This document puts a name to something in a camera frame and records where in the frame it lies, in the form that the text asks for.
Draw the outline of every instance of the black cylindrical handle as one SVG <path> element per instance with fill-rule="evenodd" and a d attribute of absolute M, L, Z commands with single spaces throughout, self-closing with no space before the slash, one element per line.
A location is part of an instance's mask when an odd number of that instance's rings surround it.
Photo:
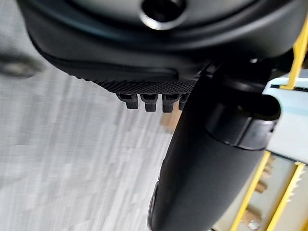
<path fill-rule="evenodd" d="M 163 161 L 148 224 L 204 231 L 223 215 L 260 161 L 280 116 L 278 101 L 201 78 Z"/>

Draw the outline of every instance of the floor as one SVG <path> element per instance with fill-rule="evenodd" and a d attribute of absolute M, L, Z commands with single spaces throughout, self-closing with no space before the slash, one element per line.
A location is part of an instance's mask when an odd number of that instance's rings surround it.
<path fill-rule="evenodd" d="M 0 52 L 32 47 L 13 0 L 0 1 Z M 127 110 L 114 94 L 44 62 L 0 76 L 0 231 L 146 231 L 171 134 L 161 109 Z"/>

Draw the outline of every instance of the yellow metal bar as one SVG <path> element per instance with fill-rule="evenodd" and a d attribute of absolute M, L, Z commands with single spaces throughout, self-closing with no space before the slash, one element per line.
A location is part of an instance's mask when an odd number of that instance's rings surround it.
<path fill-rule="evenodd" d="M 278 223 L 278 220 L 282 214 L 282 212 L 284 211 L 284 208 L 288 202 L 288 199 L 290 198 L 290 195 L 292 193 L 292 191 L 294 190 L 299 177 L 301 176 L 304 168 L 305 168 L 305 164 L 300 163 L 300 162 L 296 162 L 296 167 L 295 167 L 295 171 L 294 174 L 281 198 L 281 201 L 278 204 L 278 207 L 276 209 L 276 211 L 274 212 L 274 215 L 272 216 L 271 221 L 269 222 L 269 225 L 266 229 L 266 231 L 273 231 L 276 224 Z"/>
<path fill-rule="evenodd" d="M 292 68 L 289 74 L 289 82 L 287 85 L 281 85 L 281 89 L 293 90 L 295 87 L 296 78 L 299 76 L 300 71 L 302 69 L 302 64 L 306 55 L 308 44 L 308 17 L 306 18 L 304 27 L 297 38 L 294 46 L 294 61 L 292 64 Z"/>
<path fill-rule="evenodd" d="M 308 231 L 308 218 L 307 218 L 307 220 L 306 220 L 306 222 L 305 222 L 301 231 Z"/>
<path fill-rule="evenodd" d="M 238 211 L 238 213 L 237 213 L 237 215 L 235 217 L 235 220 L 234 220 L 234 222 L 232 224 L 232 227 L 231 227 L 230 231 L 236 231 L 237 230 L 237 228 L 239 226 L 239 223 L 240 223 L 240 221 L 242 219 L 242 216 L 243 216 L 243 214 L 244 214 L 244 212 L 245 212 L 245 210 L 246 210 L 246 208 L 247 208 L 247 206 L 249 204 L 249 201 L 250 201 L 250 199 L 251 199 L 251 197 L 252 197 L 252 195 L 253 195 L 253 193 L 254 193 L 254 191 L 256 189 L 256 186 L 257 186 L 257 184 L 259 182 L 259 179 L 261 177 L 263 169 L 264 169 L 266 163 L 269 160 L 269 157 L 270 157 L 270 152 L 266 151 L 264 153 L 264 155 L 263 155 L 263 158 L 262 158 L 258 168 L 257 168 L 257 171 L 256 171 L 256 173 L 254 175 L 254 178 L 251 181 L 251 184 L 250 184 L 250 186 L 248 188 L 246 196 L 245 196 L 245 198 L 244 198 L 244 200 L 242 202 L 242 205 L 241 205 L 241 207 L 240 207 L 240 209 L 239 209 L 239 211 Z"/>

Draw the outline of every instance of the round hole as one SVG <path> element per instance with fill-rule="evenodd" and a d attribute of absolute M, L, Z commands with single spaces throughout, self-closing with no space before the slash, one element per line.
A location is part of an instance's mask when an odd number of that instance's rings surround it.
<path fill-rule="evenodd" d="M 141 5 L 141 20 L 156 30 L 178 26 L 185 10 L 184 0 L 145 0 Z"/>

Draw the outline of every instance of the black plastic housing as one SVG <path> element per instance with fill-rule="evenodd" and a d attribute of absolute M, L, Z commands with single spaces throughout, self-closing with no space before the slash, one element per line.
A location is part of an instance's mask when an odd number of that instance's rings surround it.
<path fill-rule="evenodd" d="M 201 78 L 162 164 L 150 205 L 151 230 L 210 229 L 263 156 L 280 112 L 272 96 Z"/>
<path fill-rule="evenodd" d="M 206 23 L 200 20 L 154 31 L 97 17 L 70 1 L 18 3 L 33 43 L 53 65 L 111 92 L 132 93 L 132 85 L 138 85 L 137 93 L 143 94 L 149 93 L 143 87 L 149 85 L 155 86 L 151 93 L 190 93 L 208 59 L 262 58 L 286 52 L 308 8 L 306 0 L 250 1 L 232 14 L 207 18 Z M 190 12 L 187 17 L 195 15 Z M 130 87 L 123 92 L 119 83 Z"/>

